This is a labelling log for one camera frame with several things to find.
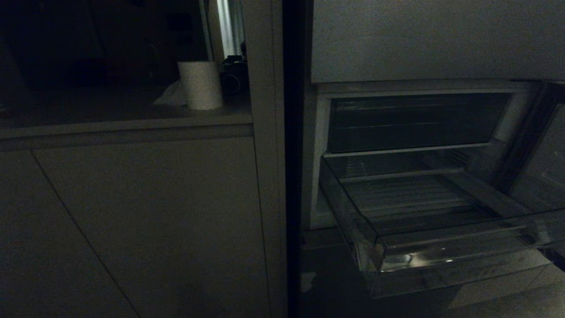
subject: dark floor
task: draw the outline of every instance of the dark floor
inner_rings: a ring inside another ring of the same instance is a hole
[[[371,299],[345,246],[305,250],[302,272],[315,272],[301,294],[300,317],[565,317],[565,282],[449,309],[459,287]]]

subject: floor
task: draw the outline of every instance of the floor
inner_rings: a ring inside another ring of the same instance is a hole
[[[565,317],[565,281],[520,294],[448,309],[458,287],[384,299],[369,298],[343,245],[306,249],[302,272],[315,272],[312,289],[301,294],[300,317]]]

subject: appliance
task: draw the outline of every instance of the appliance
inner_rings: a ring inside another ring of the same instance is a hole
[[[320,83],[302,224],[338,226],[374,298],[542,268],[565,240],[565,89]]]

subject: white cabinet door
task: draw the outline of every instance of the white cabinet door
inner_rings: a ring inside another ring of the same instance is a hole
[[[0,317],[136,317],[28,151],[0,153]]]
[[[142,317],[268,317],[251,137],[36,156]]]
[[[316,0],[312,82],[564,79],[562,0]]]

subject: paper towel roll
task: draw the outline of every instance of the paper towel roll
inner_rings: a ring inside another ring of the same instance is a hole
[[[179,62],[178,65],[189,109],[208,110],[223,106],[215,62]]]

